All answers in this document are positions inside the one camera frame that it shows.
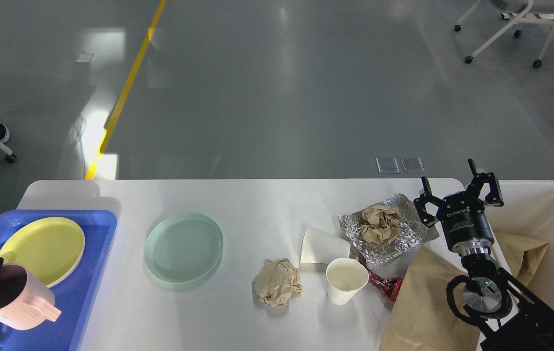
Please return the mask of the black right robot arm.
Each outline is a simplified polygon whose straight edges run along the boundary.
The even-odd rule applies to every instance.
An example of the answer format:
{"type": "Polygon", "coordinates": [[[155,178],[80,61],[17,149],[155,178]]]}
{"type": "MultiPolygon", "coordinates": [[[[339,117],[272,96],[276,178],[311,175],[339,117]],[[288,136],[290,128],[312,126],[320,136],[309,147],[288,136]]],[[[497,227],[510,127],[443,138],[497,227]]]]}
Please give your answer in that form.
{"type": "Polygon", "coordinates": [[[447,249],[467,271],[447,284],[447,304],[455,317],[480,329],[483,351],[554,351],[554,310],[493,257],[486,207],[504,205],[498,178],[467,162],[473,178],[466,189],[439,198],[422,177],[413,200],[423,225],[441,224],[447,249]]]}

